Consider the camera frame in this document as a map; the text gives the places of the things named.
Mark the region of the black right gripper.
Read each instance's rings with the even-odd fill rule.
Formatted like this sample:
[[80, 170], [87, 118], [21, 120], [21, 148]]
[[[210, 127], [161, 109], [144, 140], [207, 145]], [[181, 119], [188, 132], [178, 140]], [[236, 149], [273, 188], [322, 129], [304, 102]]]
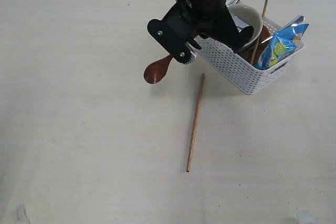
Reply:
[[195, 41], [197, 33], [227, 45], [233, 52], [240, 51], [254, 34], [253, 26], [237, 28], [226, 0], [176, 1], [161, 20], [150, 20], [147, 30], [179, 63], [187, 65], [196, 59], [201, 49]]

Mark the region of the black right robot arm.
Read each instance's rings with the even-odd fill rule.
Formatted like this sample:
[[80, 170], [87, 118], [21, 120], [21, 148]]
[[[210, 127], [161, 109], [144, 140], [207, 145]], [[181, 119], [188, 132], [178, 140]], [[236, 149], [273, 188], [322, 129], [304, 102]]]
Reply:
[[250, 26], [238, 30], [226, 0], [176, 0], [161, 20], [150, 20], [147, 29], [182, 64], [192, 61], [191, 47], [201, 48], [194, 40], [197, 35], [212, 38], [238, 52], [252, 38], [254, 31]]

